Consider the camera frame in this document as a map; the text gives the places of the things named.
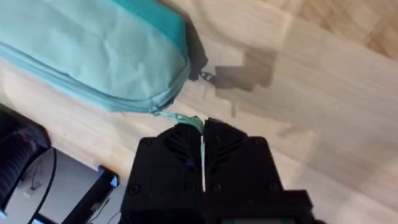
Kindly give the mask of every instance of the screw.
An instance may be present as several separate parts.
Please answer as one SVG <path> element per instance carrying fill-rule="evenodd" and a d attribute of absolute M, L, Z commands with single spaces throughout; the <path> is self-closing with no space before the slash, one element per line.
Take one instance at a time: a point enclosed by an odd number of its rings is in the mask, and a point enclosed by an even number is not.
<path fill-rule="evenodd" d="M 146 146 L 150 146 L 150 145 L 152 144 L 152 141 L 151 141 L 150 139 L 145 139 L 145 140 L 144 140 L 144 144 L 145 144 Z"/>
<path fill-rule="evenodd" d="M 264 142 L 264 140 L 262 138 L 256 138 L 254 140 L 254 143 L 256 143 L 256 144 L 262 144 L 263 142 Z"/>
<path fill-rule="evenodd" d="M 195 192 L 195 191 L 197 191 L 197 188 L 196 188 L 196 186 L 193 185 L 193 184 L 187 184 L 187 185 L 185 186 L 185 190 L 186 190 L 187 192 Z"/>
<path fill-rule="evenodd" d="M 213 185 L 213 191 L 214 192 L 221 192 L 222 190 L 223 190 L 223 187 L 221 186 L 221 184 Z"/>
<path fill-rule="evenodd" d="M 138 184 L 133 184 L 129 189 L 131 195 L 137 195 L 140 191 L 141 191 L 141 186 Z"/>

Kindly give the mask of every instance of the teal strap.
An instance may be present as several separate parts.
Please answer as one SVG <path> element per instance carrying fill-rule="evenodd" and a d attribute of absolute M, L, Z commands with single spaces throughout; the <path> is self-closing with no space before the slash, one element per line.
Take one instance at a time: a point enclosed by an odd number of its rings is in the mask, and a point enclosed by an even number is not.
<path fill-rule="evenodd" d="M 166 118 L 171 118 L 172 120 L 181 123 L 181 124 L 189 124 L 195 127 L 201 134 L 200 138 L 200 157 L 201 157 L 201 171 L 202 171 L 202 188 L 203 191 L 206 191 L 206 184 L 205 184 L 205 140 L 203 138 L 203 132 L 205 129 L 205 126 L 203 125 L 203 122 L 201 121 L 200 118 L 197 116 L 193 117 L 188 117 L 185 116 L 184 114 L 179 114 L 179 113 L 169 113 L 169 112 L 152 112 L 151 113 L 154 116 L 163 116 Z"/>
<path fill-rule="evenodd" d="M 204 125 L 203 122 L 201 121 L 200 118 L 198 118 L 197 116 L 193 116 L 193 117 L 188 117 L 185 116 L 184 114 L 179 114 L 179 113 L 169 113 L 169 112 L 153 112 L 152 113 L 154 116 L 163 116 L 166 118 L 171 118 L 172 120 L 181 123 L 181 124 L 189 124 L 192 125 L 193 127 L 195 127 L 200 134 L 203 135 L 203 130 L 204 130 Z"/>

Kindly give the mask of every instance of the wooden table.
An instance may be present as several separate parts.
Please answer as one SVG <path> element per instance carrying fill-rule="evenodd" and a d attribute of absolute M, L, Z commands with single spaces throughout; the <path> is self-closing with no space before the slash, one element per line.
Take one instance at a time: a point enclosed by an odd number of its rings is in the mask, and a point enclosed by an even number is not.
<path fill-rule="evenodd" d="M 306 188 L 329 223 L 398 222 L 397 0 L 165 4 L 193 24 L 193 73 L 169 111 L 266 137 L 285 187 Z M 138 140 L 173 125 L 103 111 L 0 63 L 1 103 L 90 167 L 126 178 Z"/>

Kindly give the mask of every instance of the black object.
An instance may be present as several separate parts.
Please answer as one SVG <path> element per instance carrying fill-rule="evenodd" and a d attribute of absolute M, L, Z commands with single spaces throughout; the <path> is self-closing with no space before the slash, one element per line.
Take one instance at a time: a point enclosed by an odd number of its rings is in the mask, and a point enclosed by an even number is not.
<path fill-rule="evenodd" d="M 30 164 L 50 146 L 45 129 L 0 105 L 0 213 Z"/>
<path fill-rule="evenodd" d="M 0 104 L 0 215 L 6 217 L 6 205 L 26 169 L 41 154 L 51 148 L 44 127 Z M 43 199 L 28 224 L 54 224 L 40 214 L 40 209 L 50 191 L 57 166 L 56 150 L 53 148 L 54 166 Z M 119 185 L 119 176 L 100 166 L 99 178 L 79 201 L 64 224 L 85 224 L 108 195 Z"/>
<path fill-rule="evenodd" d="M 85 196 L 79 201 L 79 203 L 75 206 L 75 208 L 69 213 L 69 215 L 64 219 L 62 224 L 86 224 L 91 216 L 97 211 L 94 209 L 95 205 L 101 205 L 109 194 L 119 185 L 119 176 L 115 174 L 113 171 L 100 166 L 98 168 L 98 172 L 100 177 L 94 183 L 94 185 L 87 191 Z M 45 194 L 43 200 L 38 206 L 36 212 L 28 222 L 31 223 L 40 223 L 40 224 L 55 224 L 55 222 L 51 221 L 49 218 L 40 214 L 41 205 L 44 203 Z"/>
<path fill-rule="evenodd" d="M 307 192 L 284 190 L 264 138 L 215 119 L 205 122 L 203 137 L 205 192 L 197 129 L 177 124 L 141 139 L 119 224 L 316 223 Z"/>

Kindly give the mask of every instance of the teal pouch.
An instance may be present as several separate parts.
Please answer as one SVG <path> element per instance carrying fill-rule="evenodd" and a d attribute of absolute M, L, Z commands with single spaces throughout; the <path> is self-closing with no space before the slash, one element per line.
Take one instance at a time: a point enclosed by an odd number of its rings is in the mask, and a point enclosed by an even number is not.
<path fill-rule="evenodd" d="M 153 0 L 0 5 L 0 57 L 107 110 L 159 111 L 190 73 L 183 19 Z"/>

